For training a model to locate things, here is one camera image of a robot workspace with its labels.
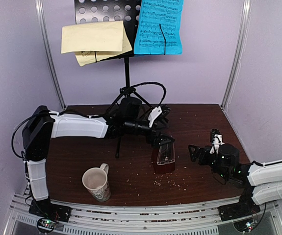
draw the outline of purple wall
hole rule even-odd
[[[226,109],[252,160],[282,159],[282,2],[256,0]]]
[[[185,0],[183,55],[131,59],[131,83],[159,81],[168,103],[221,103],[234,57],[242,0]],[[67,104],[108,104],[125,85],[122,60],[80,67],[72,53],[60,54],[61,29],[75,24],[73,0],[45,0],[44,11],[62,93]],[[158,102],[160,88],[139,89]]]
[[[34,1],[0,1],[0,234],[15,192],[26,184],[10,147],[13,129],[46,104],[59,110]]]

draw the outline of blue sheet music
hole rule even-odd
[[[182,53],[179,30],[184,0],[142,0],[134,54]]]

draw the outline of mug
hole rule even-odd
[[[83,185],[99,202],[105,202],[110,198],[108,170],[108,164],[103,163],[99,168],[88,169],[82,177]]]

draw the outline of mug rim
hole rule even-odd
[[[103,186],[101,186],[100,188],[89,188],[89,187],[87,187],[87,186],[85,185],[85,183],[84,183],[84,176],[85,176],[85,174],[86,174],[88,171],[93,170],[93,169],[99,169],[99,170],[101,170],[101,171],[106,175],[106,181],[105,181],[105,183],[103,184]],[[86,189],[88,189],[88,190],[90,190],[90,191],[100,190],[101,188],[103,188],[103,187],[107,184],[107,182],[108,182],[108,175],[107,175],[107,173],[106,173],[103,169],[101,169],[100,167],[89,168],[88,170],[86,170],[86,171],[84,172],[84,174],[83,174],[83,176],[82,176],[82,184],[84,185],[84,187],[86,187]]]

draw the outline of brown wooden table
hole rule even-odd
[[[73,106],[86,114],[103,113],[107,106]],[[117,140],[62,137],[51,140],[46,171],[51,199],[108,206],[159,206],[235,197],[241,194],[230,184],[221,185],[210,167],[192,163],[187,146],[209,145],[212,128],[218,128],[223,141],[240,150],[240,162],[249,160],[218,105],[172,104],[168,115],[170,132],[176,139],[176,170],[154,174],[151,146],[145,137],[122,138],[120,158],[115,159]],[[111,197],[97,202],[82,185],[83,173],[91,167],[109,164]]]

